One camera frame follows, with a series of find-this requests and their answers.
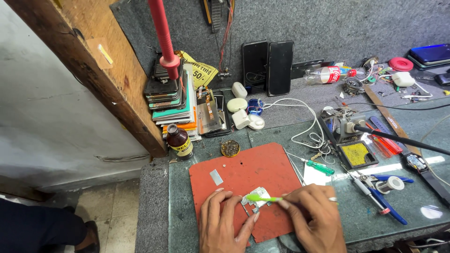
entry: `wire cutter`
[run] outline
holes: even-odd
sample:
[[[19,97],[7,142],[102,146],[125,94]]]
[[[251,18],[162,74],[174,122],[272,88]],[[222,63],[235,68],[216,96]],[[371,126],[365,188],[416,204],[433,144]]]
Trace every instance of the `wire cutter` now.
[[[403,225],[407,225],[408,222],[403,219],[400,214],[398,214],[394,208],[392,208],[392,206],[387,202],[387,200],[385,200],[385,198],[383,197],[383,194],[375,187],[375,185],[372,183],[373,181],[387,181],[389,179],[389,177],[394,176],[394,175],[364,175],[359,171],[356,171],[359,175],[360,175],[360,181],[364,182],[367,185],[367,188],[369,189],[369,191],[372,193],[373,197],[384,207],[384,208],[388,208],[390,210],[390,214],[392,215],[392,217],[394,217],[396,220],[398,220],[401,224]],[[403,176],[396,176],[398,178],[400,178],[400,180],[402,180],[403,182],[407,182],[407,183],[414,183],[414,180],[407,178],[407,177],[403,177]]]

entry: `brown bottle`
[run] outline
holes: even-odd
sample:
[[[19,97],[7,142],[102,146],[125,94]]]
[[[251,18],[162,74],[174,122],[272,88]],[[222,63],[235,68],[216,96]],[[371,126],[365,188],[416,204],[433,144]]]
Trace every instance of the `brown bottle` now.
[[[192,143],[186,130],[178,128],[175,124],[167,126],[167,144],[176,151],[180,160],[192,157]]]

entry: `red headphone ear cushion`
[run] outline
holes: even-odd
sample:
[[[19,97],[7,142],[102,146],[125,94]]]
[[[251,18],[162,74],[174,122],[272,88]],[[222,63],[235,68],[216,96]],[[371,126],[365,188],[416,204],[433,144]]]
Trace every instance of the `red headphone ear cushion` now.
[[[409,71],[413,69],[413,63],[403,57],[394,57],[389,61],[389,66],[397,71]]]

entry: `plastic bottle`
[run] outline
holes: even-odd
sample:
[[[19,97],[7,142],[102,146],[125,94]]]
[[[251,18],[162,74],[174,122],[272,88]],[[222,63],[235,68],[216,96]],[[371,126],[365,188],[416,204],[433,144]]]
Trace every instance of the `plastic bottle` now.
[[[346,77],[354,77],[356,70],[350,67],[331,66],[323,68],[309,68],[304,78],[307,84],[334,83]]]
[[[180,160],[187,160],[192,157],[193,145],[188,133],[175,124],[167,126],[167,144],[176,151]]]

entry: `green toothbrush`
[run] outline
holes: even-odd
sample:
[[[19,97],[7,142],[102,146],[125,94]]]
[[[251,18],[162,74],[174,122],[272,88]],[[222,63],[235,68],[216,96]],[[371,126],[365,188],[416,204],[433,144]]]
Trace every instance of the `green toothbrush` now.
[[[277,197],[261,198],[261,196],[259,196],[258,193],[249,194],[249,195],[245,196],[245,198],[247,200],[250,200],[250,201],[260,201],[260,200],[262,200],[262,201],[271,201],[271,202],[278,202],[278,201],[283,199],[283,198],[277,198]]]

